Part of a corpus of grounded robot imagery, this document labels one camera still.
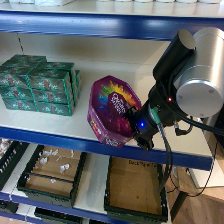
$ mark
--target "green box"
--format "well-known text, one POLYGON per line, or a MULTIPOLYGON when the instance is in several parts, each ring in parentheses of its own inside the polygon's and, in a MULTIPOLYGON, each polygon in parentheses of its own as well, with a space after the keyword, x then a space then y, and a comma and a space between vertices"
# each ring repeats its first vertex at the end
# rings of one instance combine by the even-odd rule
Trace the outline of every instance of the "green box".
POLYGON ((37 66, 38 69, 46 70, 61 70, 67 71, 70 75, 70 82, 76 81, 75 64, 67 62, 40 62, 37 66))
POLYGON ((81 72, 80 72, 80 70, 75 70, 75 74, 76 74, 76 76, 75 76, 76 86, 78 89, 80 89, 81 88, 81 72))
POLYGON ((2 99, 9 110, 37 111, 33 100, 2 99))
POLYGON ((0 86, 0 94, 2 98, 33 100, 31 90, 21 87, 0 86))
POLYGON ((44 103, 36 101, 36 105, 39 112, 64 116, 72 116, 75 110, 73 99, 70 104, 44 103))
POLYGON ((28 75, 30 87, 47 91, 61 91, 68 94, 71 88, 69 73, 66 71, 33 69, 28 75))
POLYGON ((46 102, 46 103, 60 103, 60 104, 69 104, 73 99, 71 87, 68 89, 66 94, 65 92, 52 92, 52 91, 43 91, 38 89, 32 89, 33 98, 36 101, 46 102))
POLYGON ((29 88, 27 74, 32 68, 0 67, 0 86, 29 88))
POLYGON ((22 55, 16 54, 10 60, 15 61, 30 61, 30 62, 46 62, 46 56, 35 56, 35 55, 22 55))
POLYGON ((40 62, 8 60, 2 64, 4 67, 13 68, 35 68, 40 62))

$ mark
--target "shelf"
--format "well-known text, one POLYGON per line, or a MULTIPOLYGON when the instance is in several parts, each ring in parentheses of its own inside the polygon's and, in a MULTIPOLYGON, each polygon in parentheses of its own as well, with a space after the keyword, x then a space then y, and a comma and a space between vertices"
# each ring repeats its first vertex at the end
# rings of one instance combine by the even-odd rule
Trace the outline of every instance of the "shelf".
POLYGON ((127 224, 123 221, 109 219, 103 208, 109 156, 96 154, 87 155, 87 159, 79 183, 78 195, 75 200, 73 209, 33 201, 30 200, 25 195, 25 193, 18 191, 16 185, 19 176, 25 169, 26 163, 31 158, 31 155, 33 154, 35 148, 35 144, 29 145, 26 153, 14 169, 13 175, 10 177, 5 185, 5 188, 2 190, 3 193, 8 192, 8 196, 12 202, 27 204, 39 208, 108 223, 127 224))
POLYGON ((2 32, 171 40, 179 29, 195 33, 210 26, 224 30, 223 2, 183 4, 77 0, 61 7, 0 5, 2 32))
MULTIPOLYGON (((107 75, 128 82, 143 104, 155 83, 153 76, 148 73, 83 69, 81 97, 72 117, 7 110, 0 99, 0 137, 165 164, 166 152, 159 134, 153 137, 155 147, 149 152, 137 147, 134 140, 121 149, 97 141, 87 122, 90 89, 94 81, 107 75)), ((180 127, 188 129, 188 124, 180 122, 180 127)), ((193 128, 190 134, 180 137, 175 135, 173 127, 165 130, 173 151, 174 165, 210 169, 212 156, 200 129, 193 128)))
POLYGON ((29 205, 20 204, 15 214, 7 213, 7 212, 0 212, 0 216, 7 217, 10 219, 26 221, 26 214, 27 214, 29 208, 30 208, 29 205))

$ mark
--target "cardboard divider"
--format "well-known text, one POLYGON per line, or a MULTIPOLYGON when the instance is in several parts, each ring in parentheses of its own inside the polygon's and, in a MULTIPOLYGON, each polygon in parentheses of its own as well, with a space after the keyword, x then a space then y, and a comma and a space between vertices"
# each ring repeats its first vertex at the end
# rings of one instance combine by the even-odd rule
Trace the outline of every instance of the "cardboard divider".
POLYGON ((111 157, 104 208, 109 218, 130 223, 162 223, 168 220, 166 193, 158 192, 162 166, 111 157))
POLYGON ((110 173, 110 205, 140 212, 162 214, 157 166, 113 158, 110 173))
POLYGON ((38 145, 17 189, 31 200, 72 208, 85 158, 86 153, 38 145))
POLYGON ((78 168, 80 155, 81 152, 74 150, 72 154, 68 149, 45 146, 42 155, 33 167, 32 173, 51 176, 52 179, 30 175, 25 186, 30 189, 42 190, 68 197, 72 189, 72 183, 55 180, 54 177, 73 181, 78 168), (41 164, 42 159, 47 159, 47 162, 41 164), (69 165, 69 168, 61 170, 60 167, 64 165, 69 165))
POLYGON ((33 190, 44 191, 52 194, 58 194, 61 196, 69 197, 69 194, 72 189, 72 183, 65 183, 57 180, 52 183, 52 179, 30 176, 30 178, 26 182, 25 187, 33 190))

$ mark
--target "black cable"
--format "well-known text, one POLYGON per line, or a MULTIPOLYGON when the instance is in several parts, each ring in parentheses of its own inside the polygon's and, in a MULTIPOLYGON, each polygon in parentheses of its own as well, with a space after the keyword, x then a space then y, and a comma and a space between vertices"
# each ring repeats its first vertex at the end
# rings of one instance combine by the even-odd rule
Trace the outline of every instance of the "black cable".
POLYGON ((173 154, 171 151, 171 147, 170 147, 169 142, 167 141, 166 137, 162 136, 162 138, 163 138, 165 148, 166 148, 166 168, 164 171, 163 179, 160 182, 158 192, 161 192, 161 190, 165 186, 167 180, 169 179, 169 176, 171 175, 172 168, 173 168, 173 154))
POLYGON ((199 123, 197 121, 194 121, 194 120, 191 120, 185 116, 183 116, 182 114, 178 113, 177 111, 173 110, 169 104, 167 103, 167 101, 163 98, 160 90, 159 90, 159 87, 158 87, 158 82, 156 82, 156 88, 157 88, 157 92, 160 96, 160 98, 163 100, 163 102, 165 103, 165 106, 170 110, 172 111, 177 117, 181 118, 181 120, 185 121, 186 123, 188 124, 191 124, 197 128, 200 128, 202 130, 206 130, 206 131, 210 131, 210 132, 213 132, 217 135, 224 135, 224 129, 221 129, 221 128, 215 128, 215 127, 211 127, 211 126, 208 126, 208 125, 205 125, 205 124, 202 124, 202 123, 199 123))
MULTIPOLYGON (((209 174, 208 179, 207 179, 207 181, 206 181, 206 183, 205 183, 205 186, 204 186, 203 189, 202 189, 198 194, 196 194, 196 195, 191 195, 191 194, 189 194, 189 193, 183 192, 183 193, 186 194, 188 197, 198 197, 199 195, 201 195, 201 194, 204 192, 205 188, 207 187, 207 184, 208 184, 208 181, 209 181, 209 179, 210 179, 210 177, 211 177, 212 170, 213 170, 214 163, 215 163, 215 156, 216 156, 217 146, 218 146, 218 140, 216 140, 215 152, 214 152, 214 156, 213 156, 213 163, 212 163, 212 165, 211 165, 210 174, 209 174)), ((175 187, 178 191, 180 191, 180 189, 174 184, 171 175, 170 175, 170 180, 172 181, 174 187, 175 187)))
POLYGON ((174 187, 174 189, 173 189, 173 190, 171 190, 171 191, 167 191, 166 193, 167 193, 167 194, 172 193, 172 192, 174 192, 176 189, 177 189, 177 188, 176 188, 176 187, 174 187))
POLYGON ((181 130, 179 128, 179 126, 178 126, 178 127, 175 127, 175 132, 176 132, 177 136, 187 135, 187 134, 189 134, 192 131, 192 129, 193 129, 193 125, 192 124, 190 125, 190 127, 187 130, 181 130))

